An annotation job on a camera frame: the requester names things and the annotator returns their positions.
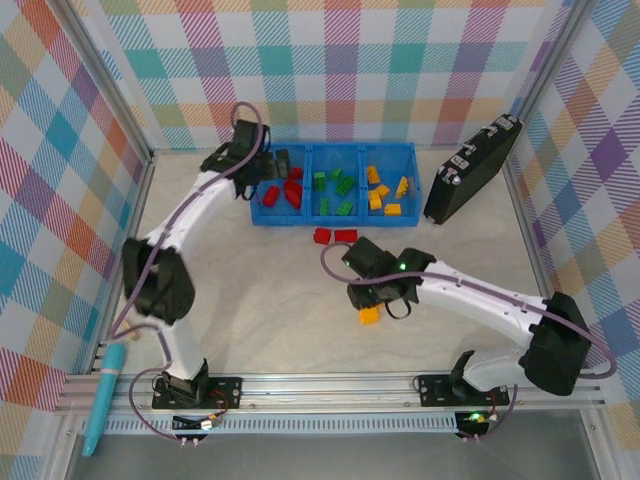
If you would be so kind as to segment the blue plastic bin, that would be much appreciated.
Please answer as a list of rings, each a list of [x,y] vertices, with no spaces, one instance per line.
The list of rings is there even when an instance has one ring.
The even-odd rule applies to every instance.
[[[306,226],[310,224],[310,146],[304,143],[275,143],[271,147],[273,153],[282,149],[288,152],[291,167],[302,171],[297,178],[293,179],[293,182],[297,184],[295,190],[300,194],[300,207],[295,208],[287,199],[285,195],[286,179],[261,182],[250,202],[251,218],[254,225]],[[269,190],[272,188],[278,190],[278,195],[273,204],[269,206],[264,203],[264,198],[269,195]]]
[[[415,147],[412,143],[367,143],[363,151],[364,199],[363,224],[369,227],[381,228],[411,228],[419,221],[422,205],[422,189],[417,166]],[[366,168],[374,165],[380,176],[378,184],[369,184]],[[395,198],[396,189],[402,176],[408,179],[409,187],[406,195],[401,199]],[[382,198],[382,208],[372,211],[369,208],[369,191],[379,185],[390,189],[389,194]],[[398,203],[402,207],[401,216],[385,216],[384,207],[387,204]]]
[[[361,149],[356,143],[315,143],[310,147],[310,171],[311,171],[311,222],[316,226],[325,227],[353,227],[361,223],[362,210],[360,194],[362,190],[361,179]],[[330,172],[341,168],[343,173],[339,181],[330,179]],[[326,174],[326,189],[322,192],[314,190],[313,174],[323,171]],[[346,195],[336,193],[337,184],[345,177],[354,177],[356,183],[353,189]],[[319,214],[320,199],[326,197],[330,201],[331,214],[321,216]],[[353,204],[349,216],[338,216],[336,210],[341,202],[349,201]]]

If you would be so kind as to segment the black hard case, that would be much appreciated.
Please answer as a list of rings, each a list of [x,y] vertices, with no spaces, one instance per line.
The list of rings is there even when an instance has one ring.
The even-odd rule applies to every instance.
[[[438,167],[423,215],[442,225],[469,202],[499,173],[522,127],[519,118],[502,114],[462,142]]]

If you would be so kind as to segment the small connector board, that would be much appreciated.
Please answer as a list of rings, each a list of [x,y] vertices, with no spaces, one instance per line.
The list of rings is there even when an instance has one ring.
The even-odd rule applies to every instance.
[[[464,441],[476,441],[491,430],[497,419],[497,414],[489,411],[456,412],[455,435]]]
[[[179,440],[182,448],[185,448],[188,444],[197,448],[215,428],[220,426],[221,419],[222,416],[216,414],[199,418],[174,415],[171,421],[171,433]]]

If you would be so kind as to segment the teal marker pen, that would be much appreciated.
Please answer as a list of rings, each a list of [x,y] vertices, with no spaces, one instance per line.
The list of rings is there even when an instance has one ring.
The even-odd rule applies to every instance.
[[[103,434],[118,376],[126,361],[126,346],[109,344],[103,357],[97,389],[85,430],[82,456],[94,454]]]

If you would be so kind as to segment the aluminium mounting rail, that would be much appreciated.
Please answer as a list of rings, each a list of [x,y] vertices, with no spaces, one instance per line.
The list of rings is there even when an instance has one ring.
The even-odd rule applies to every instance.
[[[338,373],[338,374],[238,374],[242,393],[238,409],[231,414],[338,414],[427,411],[490,411],[490,405],[451,406],[444,401],[434,407],[421,407],[413,378],[417,373]],[[154,375],[145,375],[134,385],[133,400],[140,413],[158,416],[178,413],[178,409],[153,409]],[[60,394],[56,415],[88,414],[94,401],[99,375],[72,375]],[[116,383],[110,413],[133,413],[129,404],[129,385],[134,375],[121,375]],[[529,383],[518,388],[514,408],[531,410],[604,409],[603,391],[597,382],[579,380],[573,394],[557,397]]]

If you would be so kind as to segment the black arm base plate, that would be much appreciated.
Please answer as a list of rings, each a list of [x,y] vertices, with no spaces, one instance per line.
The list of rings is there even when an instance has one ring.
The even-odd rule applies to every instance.
[[[482,392],[464,380],[452,382],[448,374],[422,374],[413,379],[422,407],[508,406],[506,388],[496,387]]]
[[[243,380],[240,377],[199,378],[191,381],[157,376],[152,382],[153,410],[238,409]]]

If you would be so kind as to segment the aluminium side rail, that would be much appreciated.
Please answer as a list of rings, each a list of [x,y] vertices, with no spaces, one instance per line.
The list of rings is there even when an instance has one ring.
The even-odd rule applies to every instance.
[[[141,183],[134,198],[135,203],[131,209],[131,213],[126,225],[124,233],[116,241],[116,246],[121,247],[124,241],[132,236],[136,236],[141,223],[144,208],[149,195],[151,182],[153,181],[156,169],[156,155],[151,152],[150,157],[145,161],[142,170]],[[123,273],[121,265],[121,254],[117,255],[115,262],[114,278],[110,283],[109,295],[106,299],[104,309],[99,318],[100,322],[96,324],[96,329],[92,337],[92,346],[87,360],[86,373],[92,374],[96,365],[98,350],[103,346],[104,342],[111,336],[112,324],[118,316],[120,298],[123,291]]]
[[[571,315],[577,311],[573,299],[551,291],[544,278],[541,254],[536,247],[533,230],[525,212],[524,196],[517,186],[515,171],[509,160],[504,161],[503,171],[534,277],[542,294],[538,300],[524,302],[527,316],[532,318],[534,323],[527,328],[527,332],[532,335],[531,342],[525,348],[519,363],[532,383],[566,380],[580,372],[581,361],[576,359],[574,354],[588,343],[572,329],[574,323]]]

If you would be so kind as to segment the aluminium frame post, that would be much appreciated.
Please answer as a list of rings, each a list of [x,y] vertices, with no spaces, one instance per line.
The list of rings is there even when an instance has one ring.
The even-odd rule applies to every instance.
[[[550,0],[551,12],[523,58],[526,69],[510,113],[527,125],[599,0]]]
[[[70,41],[77,50],[85,68],[94,80],[98,90],[104,95],[106,102],[111,107],[115,118],[121,124],[134,150],[147,163],[151,163],[154,156],[153,149],[129,109],[115,79],[71,0],[46,0],[46,3],[56,16],[62,29],[70,37]]]

